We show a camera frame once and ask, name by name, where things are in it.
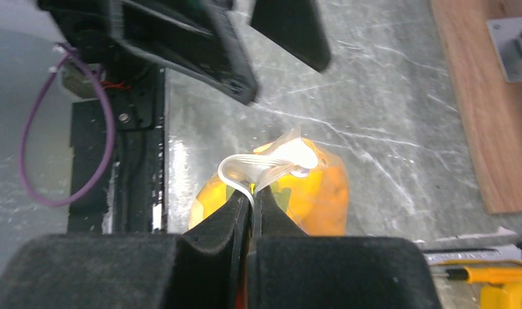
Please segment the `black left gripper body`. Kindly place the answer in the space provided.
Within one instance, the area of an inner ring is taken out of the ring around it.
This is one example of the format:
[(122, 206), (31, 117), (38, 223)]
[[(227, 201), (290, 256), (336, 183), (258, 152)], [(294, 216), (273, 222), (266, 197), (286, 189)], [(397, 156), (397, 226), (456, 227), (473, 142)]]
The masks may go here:
[(122, 1), (37, 1), (81, 60), (101, 64), (110, 81), (139, 81), (153, 65), (124, 43)]

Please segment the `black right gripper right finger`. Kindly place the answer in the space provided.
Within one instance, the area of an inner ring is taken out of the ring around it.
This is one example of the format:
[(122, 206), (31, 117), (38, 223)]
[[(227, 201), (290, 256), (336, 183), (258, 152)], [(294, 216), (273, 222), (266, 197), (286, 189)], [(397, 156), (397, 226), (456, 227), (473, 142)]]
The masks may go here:
[(256, 194), (247, 256), (249, 308), (440, 308), (420, 249), (404, 238), (309, 236)]

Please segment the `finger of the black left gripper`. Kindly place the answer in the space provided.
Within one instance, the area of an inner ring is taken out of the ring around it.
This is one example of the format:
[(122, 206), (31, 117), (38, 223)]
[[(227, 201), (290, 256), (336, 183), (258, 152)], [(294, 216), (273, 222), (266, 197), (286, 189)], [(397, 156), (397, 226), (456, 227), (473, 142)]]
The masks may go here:
[(330, 45), (317, 1), (256, 1), (250, 26), (315, 71), (322, 72), (330, 64)]
[(122, 1), (124, 43), (141, 58), (179, 71), (248, 105), (259, 89), (231, 23), (233, 1)]

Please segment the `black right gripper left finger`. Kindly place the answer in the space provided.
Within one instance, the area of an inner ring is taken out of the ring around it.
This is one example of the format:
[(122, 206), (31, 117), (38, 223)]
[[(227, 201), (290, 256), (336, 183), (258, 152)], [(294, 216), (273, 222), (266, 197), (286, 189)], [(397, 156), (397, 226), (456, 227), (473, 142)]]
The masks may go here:
[(184, 234), (51, 234), (0, 277), (0, 308), (233, 308), (248, 199), (235, 192)]

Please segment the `clear spotted zip top bag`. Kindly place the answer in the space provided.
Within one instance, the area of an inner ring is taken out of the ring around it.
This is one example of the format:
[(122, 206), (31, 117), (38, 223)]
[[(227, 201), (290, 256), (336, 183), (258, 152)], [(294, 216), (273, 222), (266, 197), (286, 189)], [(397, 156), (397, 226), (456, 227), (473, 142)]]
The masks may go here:
[(307, 234), (343, 236), (349, 205), (349, 179), (343, 159), (295, 127), (251, 153), (223, 159), (191, 205), (188, 228), (206, 220), (243, 193), (253, 206), (270, 188), (276, 205)]

